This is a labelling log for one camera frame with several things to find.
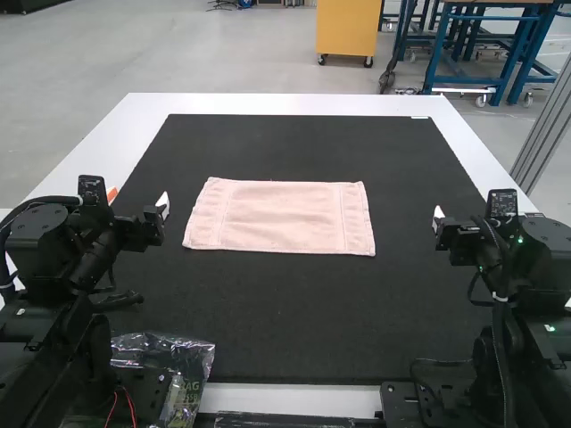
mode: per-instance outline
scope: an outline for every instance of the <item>cart wheel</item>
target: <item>cart wheel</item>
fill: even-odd
[[[534,95],[531,92],[528,92],[527,94],[525,94],[524,97],[524,107],[529,109],[529,107],[531,107],[533,103],[534,103]]]
[[[480,96],[478,96],[476,98],[476,107],[481,109],[481,108],[485,107],[487,102],[488,102],[488,95],[487,94],[481,94]]]

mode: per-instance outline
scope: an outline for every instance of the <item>orange tag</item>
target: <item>orange tag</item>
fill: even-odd
[[[111,189],[107,189],[107,202],[112,203],[118,194],[119,190],[117,190],[117,187],[115,186],[113,186]]]

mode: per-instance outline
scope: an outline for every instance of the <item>red wire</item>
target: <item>red wire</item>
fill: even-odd
[[[111,411],[109,412],[109,415],[107,416],[107,421],[105,422],[104,428],[107,428],[107,425],[109,425],[109,420],[111,419],[113,411],[115,411],[115,405],[117,404],[117,392],[114,392],[113,394],[115,394],[115,400],[113,401],[113,407],[111,407]]]
[[[125,396],[127,397],[128,406],[131,409],[131,421],[133,421],[133,428],[137,428],[137,412],[135,411],[135,403],[131,399],[127,389],[123,386],[123,390],[125,391]]]

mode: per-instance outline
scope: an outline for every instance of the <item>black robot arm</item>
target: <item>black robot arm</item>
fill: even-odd
[[[102,177],[80,176],[78,194],[24,202],[0,226],[3,428],[55,428],[82,392],[91,407],[112,396],[111,329],[97,313],[142,297],[131,292],[94,305],[89,294],[121,250],[142,252],[164,239],[168,197],[145,207],[143,218],[120,218]],[[15,291],[4,251],[25,290]]]

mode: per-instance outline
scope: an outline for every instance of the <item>yellow cabinet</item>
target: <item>yellow cabinet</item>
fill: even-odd
[[[382,0],[319,0],[318,54],[374,56]]]

